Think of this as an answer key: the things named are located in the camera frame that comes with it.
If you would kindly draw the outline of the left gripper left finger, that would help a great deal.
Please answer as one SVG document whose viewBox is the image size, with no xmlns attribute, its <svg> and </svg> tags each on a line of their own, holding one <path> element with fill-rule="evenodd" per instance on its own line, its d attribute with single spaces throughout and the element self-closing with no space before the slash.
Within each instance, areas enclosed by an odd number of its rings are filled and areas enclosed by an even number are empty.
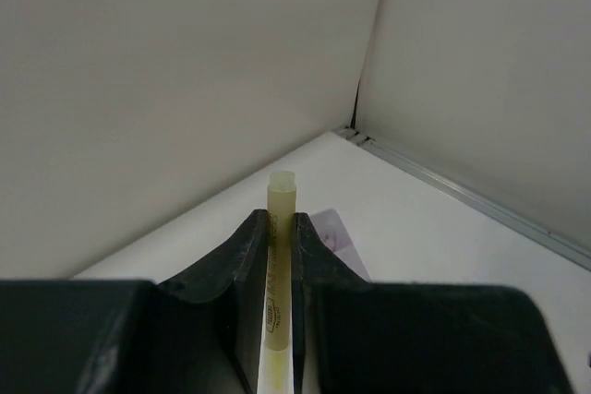
<svg viewBox="0 0 591 394">
<path fill-rule="evenodd" d="M 173 277 L 4 280 L 5 393 L 252 393 L 267 264 L 256 209 Z"/>
</svg>

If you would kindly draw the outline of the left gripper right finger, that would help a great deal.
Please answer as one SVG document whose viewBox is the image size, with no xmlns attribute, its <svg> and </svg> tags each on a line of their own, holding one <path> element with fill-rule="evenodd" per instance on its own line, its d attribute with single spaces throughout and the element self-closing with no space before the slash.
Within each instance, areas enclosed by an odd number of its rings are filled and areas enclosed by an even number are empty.
<svg viewBox="0 0 591 394">
<path fill-rule="evenodd" d="M 297 393 L 570 393 L 540 310 L 508 286 L 369 282 L 292 223 Z"/>
</svg>

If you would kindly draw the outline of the aluminium rail right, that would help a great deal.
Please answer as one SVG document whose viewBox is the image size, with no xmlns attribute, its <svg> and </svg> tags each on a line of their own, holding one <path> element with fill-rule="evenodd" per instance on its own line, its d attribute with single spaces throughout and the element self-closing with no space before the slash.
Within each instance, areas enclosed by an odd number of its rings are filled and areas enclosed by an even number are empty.
<svg viewBox="0 0 591 394">
<path fill-rule="evenodd" d="M 333 130 L 333 133 L 420 181 L 439 189 L 444 194 L 461 201 L 471 209 L 544 246 L 581 268 L 590 270 L 590 253 L 579 244 L 555 231 L 484 197 L 469 187 L 454 182 L 451 178 L 435 172 L 424 164 L 404 155 L 399 150 L 391 148 L 374 137 L 367 136 L 350 126 L 337 127 Z"/>
</svg>

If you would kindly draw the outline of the white three-compartment organizer box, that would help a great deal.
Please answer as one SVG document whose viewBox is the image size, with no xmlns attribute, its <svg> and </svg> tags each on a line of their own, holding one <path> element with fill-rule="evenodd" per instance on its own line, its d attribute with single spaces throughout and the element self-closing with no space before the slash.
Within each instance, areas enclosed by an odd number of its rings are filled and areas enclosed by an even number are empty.
<svg viewBox="0 0 591 394">
<path fill-rule="evenodd" d="M 335 209 L 325 209 L 310 216 L 310 220 L 324 245 L 364 281 L 370 281 L 368 271 L 354 242 Z"/>
</svg>

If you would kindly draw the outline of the yellow highlighter pen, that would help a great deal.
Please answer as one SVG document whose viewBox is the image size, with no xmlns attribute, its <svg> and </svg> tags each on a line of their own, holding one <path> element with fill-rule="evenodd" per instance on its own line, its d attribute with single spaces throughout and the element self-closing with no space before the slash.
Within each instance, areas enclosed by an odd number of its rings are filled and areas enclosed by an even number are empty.
<svg viewBox="0 0 591 394">
<path fill-rule="evenodd" d="M 270 175 L 267 187 L 268 242 L 259 393 L 289 393 L 292 296 L 291 224 L 296 213 L 296 175 Z"/>
</svg>

